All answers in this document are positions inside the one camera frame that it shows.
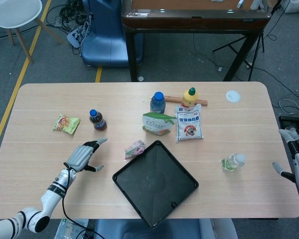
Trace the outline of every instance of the wooden chair leg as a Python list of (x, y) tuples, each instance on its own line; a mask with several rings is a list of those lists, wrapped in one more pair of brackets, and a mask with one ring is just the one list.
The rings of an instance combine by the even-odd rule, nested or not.
[(56, 35), (53, 31), (51, 31), (38, 17), (35, 19), (35, 22), (39, 24), (47, 33), (53, 36), (60, 44), (63, 43), (63, 40)]
[(16, 29), (15, 29), (15, 32), (16, 32), (16, 35), (17, 35), (17, 37), (18, 37), (18, 39), (19, 39), (19, 41), (20, 41), (20, 43), (21, 43), (21, 46), (22, 46), (22, 48), (23, 48), (23, 50), (24, 50), (24, 52), (25, 52), (25, 54), (26, 54), (26, 56), (27, 56), (29, 62), (30, 62), (31, 64), (33, 64), (33, 59), (32, 59), (32, 57), (31, 57), (30, 52), (29, 52), (29, 50), (28, 50), (28, 48), (27, 48), (27, 46), (26, 46), (26, 44), (25, 44), (25, 42), (24, 42), (24, 39), (23, 39), (23, 37), (22, 37), (22, 35), (21, 35), (21, 33), (20, 33), (20, 29), (19, 29), (19, 28), (16, 28)]
[(8, 37), (9, 37), (9, 40), (10, 40), (12, 46), (14, 46), (14, 40), (13, 40), (13, 37), (12, 37), (11, 29), (7, 29), (6, 31), (8, 32)]

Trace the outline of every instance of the white bottle cap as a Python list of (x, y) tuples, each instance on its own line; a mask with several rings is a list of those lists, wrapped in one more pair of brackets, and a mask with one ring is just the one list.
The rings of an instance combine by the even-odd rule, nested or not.
[(238, 163), (244, 163), (245, 162), (245, 155), (243, 155), (243, 154), (241, 154), (241, 153), (239, 153), (239, 154), (237, 154), (236, 155), (236, 161), (238, 162)]

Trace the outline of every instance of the white chair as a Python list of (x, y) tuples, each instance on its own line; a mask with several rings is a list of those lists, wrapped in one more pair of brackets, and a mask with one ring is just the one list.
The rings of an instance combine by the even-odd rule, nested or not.
[(7, 29), (7, 33), (12, 45), (14, 45), (14, 40), (12, 37), (11, 29), (15, 29), (16, 35), (30, 63), (33, 63), (33, 59), (20, 33), (19, 27), (34, 20), (59, 43), (63, 43), (61, 38), (58, 37), (53, 31), (51, 31), (38, 18), (41, 10), (41, 0), (0, 0), (0, 27)]

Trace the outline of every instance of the plastic bottle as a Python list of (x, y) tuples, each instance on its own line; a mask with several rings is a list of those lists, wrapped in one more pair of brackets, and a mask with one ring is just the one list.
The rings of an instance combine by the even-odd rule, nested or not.
[(183, 100), (181, 101), (181, 106), (186, 108), (187, 110), (191, 110), (195, 106), (195, 102), (198, 99), (198, 94), (194, 87), (186, 90), (183, 96)]
[(234, 171), (236, 168), (245, 165), (245, 155), (241, 153), (230, 154), (227, 158), (221, 161), (223, 171)]
[(150, 101), (150, 111), (163, 114), (165, 106), (166, 102), (163, 93), (160, 91), (156, 92)]
[(90, 122), (97, 130), (104, 131), (107, 128), (107, 124), (103, 118), (103, 115), (96, 110), (90, 110)]

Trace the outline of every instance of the yellow floor line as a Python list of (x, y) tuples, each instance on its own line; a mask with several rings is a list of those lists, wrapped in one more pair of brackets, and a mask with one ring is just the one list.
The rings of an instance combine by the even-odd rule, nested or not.
[(101, 75), (102, 75), (102, 66), (99, 66), (96, 72), (95, 83), (99, 83), (101, 81)]
[[(43, 13), (42, 13), (42, 17), (41, 17), (41, 21), (43, 21), (43, 22), (45, 20), (45, 17), (47, 15), (47, 12), (49, 10), (51, 2), (52, 2), (52, 0), (48, 0), (47, 3), (46, 3), (46, 5), (45, 5), (45, 8), (44, 8)], [(33, 38), (32, 44), (31, 44), (31, 47), (29, 49), (29, 52), (30, 52), (31, 55), (32, 55), (32, 53), (34, 51), (36, 42), (38, 41), (40, 32), (41, 32), (41, 27), (38, 27), (37, 30), (36, 30), (36, 32), (35, 32), (35, 35), (34, 35), (34, 38)], [(9, 114), (10, 114), (10, 111), (12, 109), (12, 106), (13, 106), (16, 94), (17, 94), (17, 92), (18, 92), (18, 90), (20, 88), (21, 82), (22, 82), (22, 80), (24, 78), (24, 75), (25, 75), (25, 72), (26, 72), (26, 69), (27, 69), (28, 65), (29, 65), (29, 60), (26, 58), (25, 62), (23, 64), (23, 67), (21, 69), (20, 75), (18, 77), (18, 80), (16, 81), (16, 84), (15, 84), (14, 90), (12, 92), (12, 95), (10, 97), (9, 103), (8, 103), (6, 109), (5, 109), (5, 112), (4, 112), (3, 117), (1, 119), (1, 122), (0, 122), (0, 137), (1, 137), (1, 134), (3, 132), (3, 128), (5, 126), (5, 123), (6, 123), (7, 119), (8, 119), (8, 117), (9, 117)]]

